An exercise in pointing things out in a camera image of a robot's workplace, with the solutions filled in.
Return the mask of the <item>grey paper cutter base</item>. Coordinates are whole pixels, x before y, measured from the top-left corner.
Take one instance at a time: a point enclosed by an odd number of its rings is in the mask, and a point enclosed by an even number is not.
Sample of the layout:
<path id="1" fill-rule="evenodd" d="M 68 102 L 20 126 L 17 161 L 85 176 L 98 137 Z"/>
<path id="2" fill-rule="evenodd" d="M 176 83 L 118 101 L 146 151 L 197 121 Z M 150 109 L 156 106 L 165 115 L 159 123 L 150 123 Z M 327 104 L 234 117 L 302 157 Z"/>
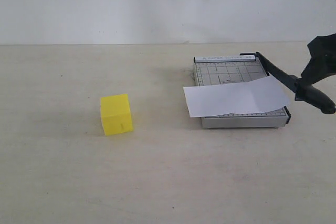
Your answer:
<path id="1" fill-rule="evenodd" d="M 204 129 L 279 128 L 291 114 L 280 82 L 254 53 L 194 57 L 195 86 L 185 87 L 189 116 Z"/>

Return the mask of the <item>yellow foam cube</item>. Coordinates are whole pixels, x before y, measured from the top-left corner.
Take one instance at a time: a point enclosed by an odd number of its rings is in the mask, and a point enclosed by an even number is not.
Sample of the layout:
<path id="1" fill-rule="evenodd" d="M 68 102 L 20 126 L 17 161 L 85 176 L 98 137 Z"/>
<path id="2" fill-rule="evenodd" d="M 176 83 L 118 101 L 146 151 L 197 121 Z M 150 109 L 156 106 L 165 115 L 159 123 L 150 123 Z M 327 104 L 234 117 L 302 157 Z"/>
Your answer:
<path id="1" fill-rule="evenodd" d="M 100 119 L 105 136 L 133 131 L 133 121 L 127 94 L 100 98 Z"/>

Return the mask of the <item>black cutter blade handle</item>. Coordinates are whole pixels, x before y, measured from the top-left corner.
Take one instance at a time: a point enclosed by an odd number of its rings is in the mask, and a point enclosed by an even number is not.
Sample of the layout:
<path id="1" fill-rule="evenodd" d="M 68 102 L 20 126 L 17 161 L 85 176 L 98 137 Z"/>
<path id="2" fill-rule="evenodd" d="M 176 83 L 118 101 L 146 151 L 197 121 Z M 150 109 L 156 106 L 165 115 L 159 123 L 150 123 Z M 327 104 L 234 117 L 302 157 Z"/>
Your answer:
<path id="1" fill-rule="evenodd" d="M 313 85 L 302 86 L 301 77 L 285 73 L 259 52 L 256 52 L 255 55 L 272 76 L 295 94 L 295 101 L 306 102 L 319 109 L 323 114 L 335 114 L 335 103 L 325 93 Z"/>

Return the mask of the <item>white paper sheet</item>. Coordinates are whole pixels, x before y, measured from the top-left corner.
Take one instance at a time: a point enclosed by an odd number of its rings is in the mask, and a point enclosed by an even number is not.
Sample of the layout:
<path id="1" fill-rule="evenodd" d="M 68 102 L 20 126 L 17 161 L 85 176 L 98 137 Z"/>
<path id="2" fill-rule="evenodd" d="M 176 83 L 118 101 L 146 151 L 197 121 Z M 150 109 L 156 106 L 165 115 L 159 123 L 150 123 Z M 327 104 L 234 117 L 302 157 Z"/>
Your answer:
<path id="1" fill-rule="evenodd" d="M 266 113 L 290 103 L 280 82 L 272 76 L 250 82 L 184 87 L 183 90 L 192 118 Z"/>

